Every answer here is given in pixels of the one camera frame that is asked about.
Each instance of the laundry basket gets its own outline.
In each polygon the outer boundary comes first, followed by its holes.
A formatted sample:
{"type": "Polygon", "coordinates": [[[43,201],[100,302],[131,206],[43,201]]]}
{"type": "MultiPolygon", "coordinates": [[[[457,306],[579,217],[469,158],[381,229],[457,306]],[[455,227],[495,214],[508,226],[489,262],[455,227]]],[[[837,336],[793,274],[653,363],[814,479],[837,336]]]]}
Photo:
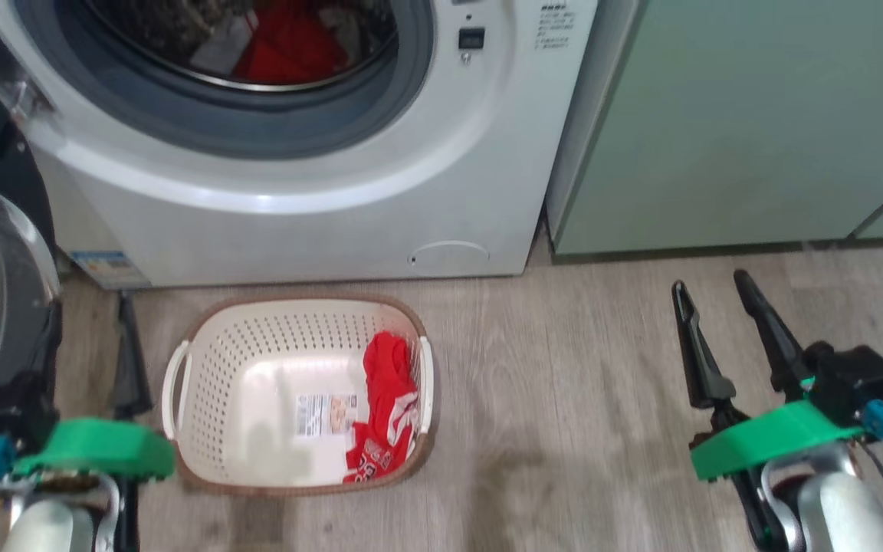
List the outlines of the laundry basket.
{"type": "Polygon", "coordinates": [[[255,297],[217,304],[176,348],[162,382],[162,427],[176,444],[179,474],[199,488],[272,496],[348,492],[391,485],[420,466],[430,448],[432,399],[431,345],[405,304],[350,294],[255,297]],[[392,474],[343,483],[353,434],[328,417],[316,424],[312,409],[323,401],[328,409],[330,398],[353,401],[357,422],[366,421],[363,354],[382,331],[402,337],[411,354],[415,435],[392,474]]]}

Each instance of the floor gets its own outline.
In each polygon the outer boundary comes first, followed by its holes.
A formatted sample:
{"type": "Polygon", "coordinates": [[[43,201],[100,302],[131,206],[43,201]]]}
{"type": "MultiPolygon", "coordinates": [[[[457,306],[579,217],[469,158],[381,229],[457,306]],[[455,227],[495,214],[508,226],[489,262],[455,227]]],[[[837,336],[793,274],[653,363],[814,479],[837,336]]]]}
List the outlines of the floor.
{"type": "MultiPolygon", "coordinates": [[[[200,494],[178,479],[150,485],[143,549],[753,550],[733,487],[691,471],[687,443],[707,415],[687,402],[670,286],[688,283],[736,405],[764,412],[781,401],[732,270],[753,274],[803,343],[883,353],[883,249],[550,266],[546,248],[518,278],[304,286],[390,294],[420,314],[441,374],[427,465],[389,489],[284,501],[200,494]]],[[[138,294],[152,389],[201,311],[280,289],[138,294]]],[[[115,297],[77,275],[65,297],[58,404],[65,416],[104,416],[115,297]]],[[[158,426],[154,415],[145,422],[158,426]]]]}

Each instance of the washing machine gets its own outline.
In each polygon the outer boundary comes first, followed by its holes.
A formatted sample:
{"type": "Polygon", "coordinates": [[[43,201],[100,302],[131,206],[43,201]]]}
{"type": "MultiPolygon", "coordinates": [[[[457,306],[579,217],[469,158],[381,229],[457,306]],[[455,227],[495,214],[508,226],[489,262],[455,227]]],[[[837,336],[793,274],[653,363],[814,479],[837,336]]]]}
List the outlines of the washing machine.
{"type": "Polygon", "coordinates": [[[333,73],[196,63],[290,1],[0,0],[58,247],[106,288],[522,272],[598,0],[337,0],[379,15],[333,73]]]}

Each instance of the white handle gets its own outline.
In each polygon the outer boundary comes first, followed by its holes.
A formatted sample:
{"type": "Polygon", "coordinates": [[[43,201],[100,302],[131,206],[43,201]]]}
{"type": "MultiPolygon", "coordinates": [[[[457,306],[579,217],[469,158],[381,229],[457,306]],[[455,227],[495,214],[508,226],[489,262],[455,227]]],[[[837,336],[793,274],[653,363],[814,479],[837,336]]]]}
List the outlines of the white handle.
{"type": "Polygon", "coordinates": [[[176,390],[176,377],[179,376],[179,364],[182,364],[182,358],[185,357],[185,368],[182,371],[182,394],[179,398],[179,417],[182,418],[182,402],[185,401],[186,387],[189,387],[189,364],[192,363],[192,356],[186,352],[189,349],[189,342],[183,341],[176,347],[175,353],[172,353],[169,359],[169,365],[166,367],[166,379],[162,380],[162,432],[166,434],[169,441],[176,440],[176,433],[179,427],[176,426],[176,416],[172,412],[172,397],[176,390]]]}
{"type": "Polygon", "coordinates": [[[421,336],[421,431],[424,435],[432,428],[432,412],[435,409],[435,357],[432,344],[421,336]]]}

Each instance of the green plastic part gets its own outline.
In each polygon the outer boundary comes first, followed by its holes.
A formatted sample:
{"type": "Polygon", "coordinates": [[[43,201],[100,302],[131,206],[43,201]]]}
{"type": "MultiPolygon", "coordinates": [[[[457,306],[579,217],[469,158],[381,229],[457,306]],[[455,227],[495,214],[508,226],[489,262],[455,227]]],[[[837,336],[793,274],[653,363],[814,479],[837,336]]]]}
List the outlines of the green plastic part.
{"type": "Polygon", "coordinates": [[[58,423],[39,454],[15,462],[13,475],[23,478],[50,469],[163,479],[175,471],[175,460],[172,443],[148,427],[81,417],[58,423]]]}
{"type": "Polygon", "coordinates": [[[721,431],[694,448],[690,456],[698,479],[711,481],[863,432],[862,427],[830,422],[810,401],[796,401],[721,431]]]}

